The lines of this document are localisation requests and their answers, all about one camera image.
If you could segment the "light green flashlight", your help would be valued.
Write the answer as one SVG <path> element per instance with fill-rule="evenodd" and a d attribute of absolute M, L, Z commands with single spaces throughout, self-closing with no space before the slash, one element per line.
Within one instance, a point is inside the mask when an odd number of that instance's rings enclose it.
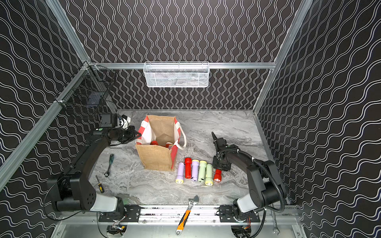
<path fill-rule="evenodd" d="M 213 166 L 212 166 L 212 164 L 207 164 L 207 166 L 206 166 L 205 185 L 206 186 L 212 186 L 213 185 Z"/>
<path fill-rule="evenodd" d="M 198 182 L 200 182 L 200 183 L 205 181 L 206 167 L 207 167 L 207 162 L 206 161 L 200 161 L 199 162 Z"/>

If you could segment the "jute tote bag red trim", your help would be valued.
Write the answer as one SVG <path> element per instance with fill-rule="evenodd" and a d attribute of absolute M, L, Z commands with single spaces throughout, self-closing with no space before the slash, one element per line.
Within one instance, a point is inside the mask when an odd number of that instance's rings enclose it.
<path fill-rule="evenodd" d="M 178 150 L 184 150 L 187 139 L 180 122 L 176 117 L 147 115 L 141 122 L 136 140 L 136 149 L 139 158 L 147 170 L 172 171 L 174 170 Z M 166 148 L 166 143 L 173 146 Z"/>

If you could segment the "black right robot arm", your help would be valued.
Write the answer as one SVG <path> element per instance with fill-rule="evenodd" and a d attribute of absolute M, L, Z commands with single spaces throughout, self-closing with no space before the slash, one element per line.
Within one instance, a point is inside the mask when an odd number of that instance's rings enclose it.
<path fill-rule="evenodd" d="M 251 212 L 265 209 L 284 212 L 287 195 L 275 163 L 256 159 L 237 145 L 228 145 L 224 138 L 214 133 L 212 137 L 216 149 L 213 168 L 227 172 L 234 164 L 247 175 L 249 193 L 233 202 L 233 217 L 241 221 Z"/>

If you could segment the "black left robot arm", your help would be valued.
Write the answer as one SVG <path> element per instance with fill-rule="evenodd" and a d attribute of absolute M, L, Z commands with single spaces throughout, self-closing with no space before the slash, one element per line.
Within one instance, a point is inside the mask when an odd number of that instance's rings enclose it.
<path fill-rule="evenodd" d="M 56 212 L 123 212 L 120 198 L 98 194 L 89 178 L 99 156 L 112 142 L 128 144 L 141 134 L 131 125 L 131 118 L 103 114 L 100 126 L 89 133 L 85 145 L 74 160 L 58 175 L 47 180 L 47 200 Z"/>

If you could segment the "lavender flashlight middle front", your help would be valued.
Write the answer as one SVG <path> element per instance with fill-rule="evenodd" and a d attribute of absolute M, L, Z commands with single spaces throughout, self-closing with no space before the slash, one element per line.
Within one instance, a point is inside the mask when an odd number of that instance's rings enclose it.
<path fill-rule="evenodd" d="M 199 167 L 199 160 L 194 159 L 191 162 L 191 180 L 197 181 L 198 180 L 198 167 Z"/>

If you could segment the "red flashlight front row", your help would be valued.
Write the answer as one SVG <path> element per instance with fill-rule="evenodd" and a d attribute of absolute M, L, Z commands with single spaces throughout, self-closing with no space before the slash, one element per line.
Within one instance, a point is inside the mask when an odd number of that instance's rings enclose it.
<path fill-rule="evenodd" d="M 186 179 L 192 178 L 191 167 L 192 167 L 192 159 L 189 157 L 185 158 L 185 178 Z"/>

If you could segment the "yellow black small screwdriver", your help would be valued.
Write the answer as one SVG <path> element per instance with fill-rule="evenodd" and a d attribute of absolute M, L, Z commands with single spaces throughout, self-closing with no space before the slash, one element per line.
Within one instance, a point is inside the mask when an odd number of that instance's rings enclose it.
<path fill-rule="evenodd" d="M 98 183 L 98 187 L 99 187 L 100 192 L 101 192 L 101 193 L 104 193 L 104 192 L 105 192 L 105 189 L 104 189 L 103 184 L 101 183 L 101 181 L 100 181 L 100 179 L 99 179 L 99 177 L 98 177 L 97 175 L 96 175 L 95 177 L 96 177 L 96 180 L 97 180 L 97 183 Z"/>

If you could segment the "silver combination wrench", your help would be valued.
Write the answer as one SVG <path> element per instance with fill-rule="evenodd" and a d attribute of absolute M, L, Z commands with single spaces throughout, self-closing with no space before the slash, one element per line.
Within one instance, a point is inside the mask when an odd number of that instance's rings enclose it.
<path fill-rule="evenodd" d="M 272 211 L 272 220 L 273 220 L 273 233 L 277 236 L 280 235 L 280 230 L 277 225 L 277 220 L 276 220 L 276 213 Z"/>

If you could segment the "orange handled adjustable wrench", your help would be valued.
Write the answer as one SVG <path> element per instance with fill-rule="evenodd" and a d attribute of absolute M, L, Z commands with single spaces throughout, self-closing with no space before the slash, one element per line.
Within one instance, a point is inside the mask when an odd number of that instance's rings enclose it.
<path fill-rule="evenodd" d="M 177 235 L 177 236 L 180 236 L 181 233 L 183 232 L 184 227 L 185 227 L 185 225 L 186 225 L 186 222 L 187 222 L 187 220 L 188 220 L 188 217 L 189 217 L 189 215 L 190 215 L 190 213 L 191 213 L 191 210 L 192 210 L 192 208 L 193 208 L 198 202 L 199 202 L 199 196 L 198 196 L 198 195 L 196 195 L 194 198 L 189 199 L 188 207 L 187 207 L 185 213 L 183 214 L 183 216 L 182 216 L 182 218 L 181 218 L 181 220 L 180 220 L 180 222 L 179 222 L 179 224 L 178 224 L 178 226 L 177 226 L 177 229 L 176 229 L 176 235 Z"/>

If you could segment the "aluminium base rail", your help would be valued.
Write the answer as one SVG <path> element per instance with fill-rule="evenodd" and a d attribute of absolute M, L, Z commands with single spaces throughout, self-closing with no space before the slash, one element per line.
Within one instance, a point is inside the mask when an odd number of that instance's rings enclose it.
<path fill-rule="evenodd" d="M 67 220 L 64 224 L 96 225 L 96 224 L 134 224 L 134 225 L 177 225 L 185 214 L 186 205 L 128 205 L 127 217 L 121 222 L 115 222 L 106 215 L 96 213 L 80 213 Z M 251 212 L 246 218 L 235 218 L 231 205 L 196 205 L 191 209 L 187 219 L 189 225 L 244 225 L 248 219 L 252 225 L 261 222 L 263 212 Z"/>

